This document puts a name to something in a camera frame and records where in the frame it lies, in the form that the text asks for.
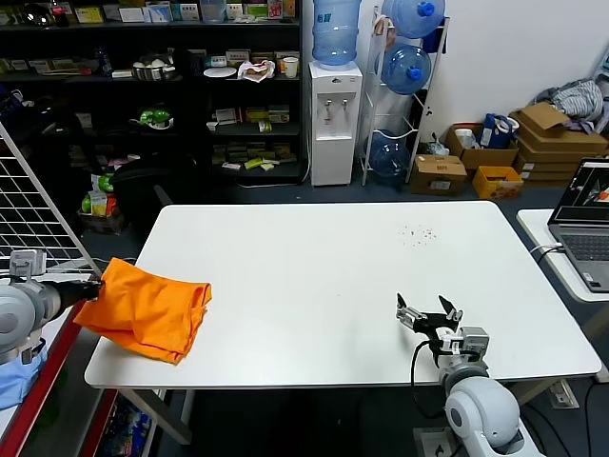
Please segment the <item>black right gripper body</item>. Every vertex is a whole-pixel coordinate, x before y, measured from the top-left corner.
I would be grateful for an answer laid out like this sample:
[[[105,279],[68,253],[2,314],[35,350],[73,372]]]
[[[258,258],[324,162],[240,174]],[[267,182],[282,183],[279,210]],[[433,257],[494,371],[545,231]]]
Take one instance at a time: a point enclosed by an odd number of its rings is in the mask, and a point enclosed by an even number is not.
[[[427,337],[432,351],[451,351],[453,336],[459,323],[447,320],[446,314],[419,313],[419,318],[414,323],[414,331]]]

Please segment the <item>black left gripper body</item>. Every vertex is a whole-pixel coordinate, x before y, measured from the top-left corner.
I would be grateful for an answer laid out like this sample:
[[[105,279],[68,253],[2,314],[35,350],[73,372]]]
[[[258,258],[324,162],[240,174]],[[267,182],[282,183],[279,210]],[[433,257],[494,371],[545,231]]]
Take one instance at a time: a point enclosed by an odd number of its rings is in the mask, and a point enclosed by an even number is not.
[[[96,300],[100,290],[91,281],[66,282],[66,302],[76,304],[83,300]]]

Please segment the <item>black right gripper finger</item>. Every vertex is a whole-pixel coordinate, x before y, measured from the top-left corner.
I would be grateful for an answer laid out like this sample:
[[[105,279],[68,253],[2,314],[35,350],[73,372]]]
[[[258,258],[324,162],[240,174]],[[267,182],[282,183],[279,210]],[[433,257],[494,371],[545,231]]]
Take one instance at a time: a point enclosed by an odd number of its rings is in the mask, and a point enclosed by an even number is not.
[[[419,312],[410,307],[400,293],[397,293],[396,318],[406,327],[412,327],[419,318]]]
[[[454,322],[459,322],[462,319],[462,311],[455,308],[451,301],[439,296],[440,303],[446,314],[446,319]]]

